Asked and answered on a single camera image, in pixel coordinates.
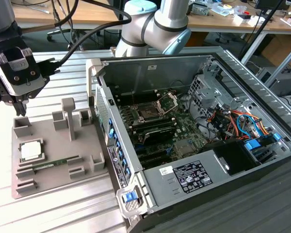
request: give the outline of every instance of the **blue wire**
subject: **blue wire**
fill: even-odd
[[[257,124],[255,123],[255,121],[253,120],[253,118],[252,118],[251,116],[246,115],[246,114],[240,115],[240,116],[237,118],[237,122],[236,122],[236,123],[237,123],[237,127],[238,127],[238,129],[239,129],[241,132],[243,132],[244,134],[246,134],[246,135],[251,139],[250,134],[248,134],[246,131],[243,131],[243,130],[241,129],[241,127],[240,127],[239,119],[240,119],[241,116],[248,117],[248,118],[253,122],[254,127],[256,128],[256,131],[259,133],[259,135],[260,135],[260,136],[263,136],[263,135],[264,135],[264,133],[261,132],[261,130],[258,129]]]

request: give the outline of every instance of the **motherboard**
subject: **motherboard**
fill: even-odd
[[[187,111],[185,102],[172,91],[154,94],[157,97],[155,101],[139,102],[136,101],[138,97],[132,96],[130,105],[118,106],[145,169],[195,155],[207,143]]]

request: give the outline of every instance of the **blue plastic clip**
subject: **blue plastic clip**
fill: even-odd
[[[276,139],[276,141],[279,141],[281,139],[281,136],[278,133],[274,133],[274,139]]]
[[[253,150],[253,149],[261,146],[261,144],[256,139],[252,139],[250,141],[247,141],[247,143],[245,145],[249,150]]]
[[[124,198],[124,202],[127,203],[127,202],[130,202],[133,200],[137,200],[138,196],[137,196],[137,193],[135,191],[132,191],[132,192],[129,192],[129,193],[126,193],[125,195],[123,195],[123,198]]]

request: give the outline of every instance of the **regulatory label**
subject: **regulatory label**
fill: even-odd
[[[173,167],[172,166],[166,166],[166,167],[160,168],[160,172],[161,172],[162,176],[167,175],[169,173],[173,173]]]
[[[211,178],[199,160],[174,168],[174,173],[185,193],[212,184]]]

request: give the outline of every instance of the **white label sticker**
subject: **white label sticker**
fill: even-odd
[[[173,173],[173,167],[172,166],[167,166],[167,167],[163,167],[163,168],[160,168],[160,172],[162,174],[162,176],[164,175],[167,175],[169,173]]]
[[[156,69],[157,65],[151,65],[147,67],[147,70],[153,70]]]

